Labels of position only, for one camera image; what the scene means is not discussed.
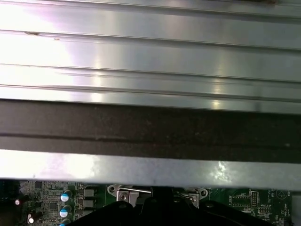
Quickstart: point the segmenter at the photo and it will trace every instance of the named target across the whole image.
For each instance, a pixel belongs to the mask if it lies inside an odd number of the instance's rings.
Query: green circuit board
[[[19,193],[29,195],[30,201],[22,206],[20,222],[16,226],[28,225],[28,213],[44,213],[35,226],[59,226],[63,221],[60,210],[71,206],[68,219],[74,221],[98,208],[113,203],[116,198],[107,192],[107,185],[84,184],[61,181],[18,181]],[[70,190],[72,198],[61,201],[64,191]],[[212,189],[202,201],[214,200],[237,210],[266,220],[277,226],[291,221],[292,196],[289,191],[256,189]]]
[[[291,221],[290,191],[256,189],[208,189],[204,200],[214,200],[277,226]]]

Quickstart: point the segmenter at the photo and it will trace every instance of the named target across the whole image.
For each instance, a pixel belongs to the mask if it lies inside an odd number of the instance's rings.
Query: metal plate
[[[1,178],[90,183],[118,181],[121,184],[146,186],[251,186],[291,190],[300,190],[301,187],[299,164],[172,160],[11,150],[0,150],[0,155]]]
[[[289,4],[0,2],[0,98],[299,114]]]

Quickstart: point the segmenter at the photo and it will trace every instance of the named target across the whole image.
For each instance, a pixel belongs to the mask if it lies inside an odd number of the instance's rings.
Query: motherboard
[[[15,226],[65,226],[115,202],[116,197],[108,192],[108,186],[62,181],[6,181],[6,186],[2,187],[0,182],[0,202],[12,199],[14,205],[20,206]],[[12,187],[18,187],[18,191],[12,192]],[[217,201],[277,226],[290,225],[290,191],[205,189],[208,195],[201,202]]]

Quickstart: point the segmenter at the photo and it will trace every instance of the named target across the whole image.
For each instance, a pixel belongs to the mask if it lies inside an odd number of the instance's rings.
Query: screw
[[[127,199],[127,193],[121,193],[119,195],[119,197],[120,197],[121,200],[126,200]]]

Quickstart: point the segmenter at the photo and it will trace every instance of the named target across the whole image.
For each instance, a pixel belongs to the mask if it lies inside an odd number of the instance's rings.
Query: capacitor
[[[19,205],[23,205],[25,202],[29,201],[30,198],[28,195],[24,195],[18,199],[15,200],[15,205],[19,206]]]
[[[43,213],[41,211],[36,212],[36,213],[32,213],[30,218],[28,219],[28,223],[33,224],[34,222],[36,222],[42,216],[43,216]]]
[[[63,221],[61,222],[60,226],[66,226],[66,225],[68,225],[68,224],[70,224],[70,223],[71,223],[71,221],[70,221],[69,219],[65,219],[65,220],[63,220]]]
[[[63,202],[66,202],[66,201],[68,201],[71,197],[72,197],[72,191],[66,190],[66,191],[64,191],[64,193],[61,195],[61,200],[62,200]]]
[[[63,218],[67,217],[68,214],[71,213],[71,210],[72,210],[71,206],[65,205],[60,211],[60,216]]]

